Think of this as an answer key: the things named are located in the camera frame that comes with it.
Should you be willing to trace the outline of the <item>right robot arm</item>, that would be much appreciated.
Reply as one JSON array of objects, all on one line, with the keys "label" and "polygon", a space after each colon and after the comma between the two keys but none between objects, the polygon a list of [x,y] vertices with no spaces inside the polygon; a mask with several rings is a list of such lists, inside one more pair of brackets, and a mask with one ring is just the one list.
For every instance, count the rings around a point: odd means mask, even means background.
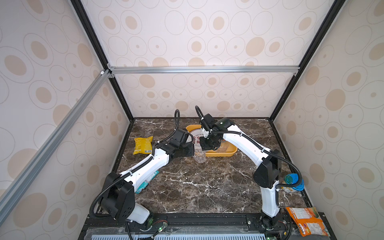
[{"label": "right robot arm", "polygon": [[[222,141],[226,141],[245,153],[257,166],[253,179],[261,188],[262,221],[265,225],[274,226],[280,214],[279,190],[299,186],[303,182],[300,170],[289,160],[279,156],[278,151],[271,151],[245,134],[230,119],[222,118],[217,121],[210,114],[203,115],[199,106],[195,106],[195,109],[202,126],[203,136],[200,137],[202,150],[217,150]],[[295,183],[279,182],[282,162],[297,174],[298,180]]]}]

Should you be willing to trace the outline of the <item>clear cup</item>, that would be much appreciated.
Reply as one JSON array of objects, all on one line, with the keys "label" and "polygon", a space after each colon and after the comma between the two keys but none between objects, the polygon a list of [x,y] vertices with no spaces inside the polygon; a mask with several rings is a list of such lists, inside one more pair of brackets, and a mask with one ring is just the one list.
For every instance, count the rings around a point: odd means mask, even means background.
[{"label": "clear cup", "polygon": [[220,147],[216,150],[217,153],[225,153],[230,146],[230,143],[222,141]]},{"label": "clear cup", "polygon": [[199,143],[194,143],[194,160],[198,164],[203,164],[206,162],[206,153],[203,151],[201,145]]}]

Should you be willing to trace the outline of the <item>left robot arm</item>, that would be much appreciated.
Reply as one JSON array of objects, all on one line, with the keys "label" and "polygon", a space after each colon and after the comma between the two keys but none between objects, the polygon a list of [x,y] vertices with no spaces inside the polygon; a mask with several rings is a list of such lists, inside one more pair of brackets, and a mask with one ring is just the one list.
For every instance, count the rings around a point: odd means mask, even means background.
[{"label": "left robot arm", "polygon": [[175,110],[174,120],[173,133],[154,144],[150,155],[121,174],[110,173],[106,177],[102,191],[91,203],[89,215],[92,219],[113,218],[119,223],[132,221],[146,229],[153,224],[153,214],[136,203],[136,191],[171,160],[192,157],[195,153],[193,142],[188,141],[192,135],[179,128],[179,110]]}]

